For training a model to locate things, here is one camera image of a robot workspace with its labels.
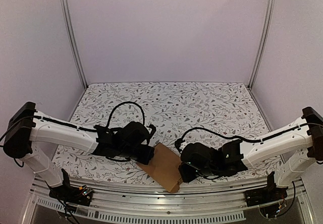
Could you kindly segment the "brown cardboard box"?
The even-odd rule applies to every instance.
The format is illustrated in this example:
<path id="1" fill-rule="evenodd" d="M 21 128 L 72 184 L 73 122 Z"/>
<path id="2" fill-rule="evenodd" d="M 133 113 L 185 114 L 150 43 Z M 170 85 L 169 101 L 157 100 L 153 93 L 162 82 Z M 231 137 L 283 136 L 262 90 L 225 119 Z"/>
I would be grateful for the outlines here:
<path id="1" fill-rule="evenodd" d="M 177 193 L 183 183 L 178 170 L 180 164 L 180 157 L 162 143 L 158 143 L 154 147 L 154 156 L 148 165 L 137 163 L 144 172 L 169 193 Z"/>

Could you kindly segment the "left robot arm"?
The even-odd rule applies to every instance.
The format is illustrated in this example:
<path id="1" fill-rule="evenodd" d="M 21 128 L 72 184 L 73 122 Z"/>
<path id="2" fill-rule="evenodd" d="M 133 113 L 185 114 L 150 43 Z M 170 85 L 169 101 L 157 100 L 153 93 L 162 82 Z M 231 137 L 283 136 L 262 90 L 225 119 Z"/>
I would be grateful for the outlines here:
<path id="1" fill-rule="evenodd" d="M 27 164 L 65 201 L 75 197 L 69 176 L 38 147 L 39 142 L 79 149 L 94 156 L 118 162 L 134 160 L 147 165 L 154 155 L 149 145 L 156 132 L 153 124 L 130 122 L 124 127 L 75 125 L 47 116 L 36 110 L 33 102 L 25 103 L 10 119 L 1 136 L 4 153 Z"/>

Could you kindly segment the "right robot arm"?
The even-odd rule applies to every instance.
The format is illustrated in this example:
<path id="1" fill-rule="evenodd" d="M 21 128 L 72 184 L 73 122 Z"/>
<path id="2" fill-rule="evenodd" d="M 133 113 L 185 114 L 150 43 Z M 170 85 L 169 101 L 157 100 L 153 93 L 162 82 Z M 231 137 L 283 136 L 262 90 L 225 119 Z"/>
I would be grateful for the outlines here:
<path id="1" fill-rule="evenodd" d="M 179 171 L 183 182 L 197 177 L 214 180 L 234 176 L 254 167 L 263 160 L 293 151 L 294 154 L 271 175 L 273 182 L 261 191 L 266 202 L 279 196 L 312 164 L 322 162 L 322 116 L 311 107 L 290 124 L 268 134 L 246 139 L 241 136 L 226 137 L 227 142 L 215 149 L 201 143 L 189 143 L 184 148 L 184 137 L 175 141 L 180 153 Z"/>

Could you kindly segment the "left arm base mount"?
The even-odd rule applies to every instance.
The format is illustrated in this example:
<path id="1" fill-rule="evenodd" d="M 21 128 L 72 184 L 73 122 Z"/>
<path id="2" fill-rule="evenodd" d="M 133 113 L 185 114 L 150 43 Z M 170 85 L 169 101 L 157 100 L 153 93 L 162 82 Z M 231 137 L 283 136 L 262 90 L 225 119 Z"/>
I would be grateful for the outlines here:
<path id="1" fill-rule="evenodd" d="M 78 195 L 79 187 L 61 185 L 58 187 L 49 186 L 49 196 L 62 202 L 73 203 L 83 206 L 90 206 L 94 191 L 88 195 Z"/>

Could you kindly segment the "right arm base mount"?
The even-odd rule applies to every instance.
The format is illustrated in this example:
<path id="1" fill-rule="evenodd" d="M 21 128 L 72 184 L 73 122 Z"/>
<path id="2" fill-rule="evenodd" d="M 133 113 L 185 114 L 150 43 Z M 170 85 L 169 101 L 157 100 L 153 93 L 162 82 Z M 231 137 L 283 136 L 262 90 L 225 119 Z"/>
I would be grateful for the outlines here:
<path id="1" fill-rule="evenodd" d="M 288 188 L 262 187 L 244 192 L 245 202 L 248 207 L 262 205 L 287 197 Z"/>

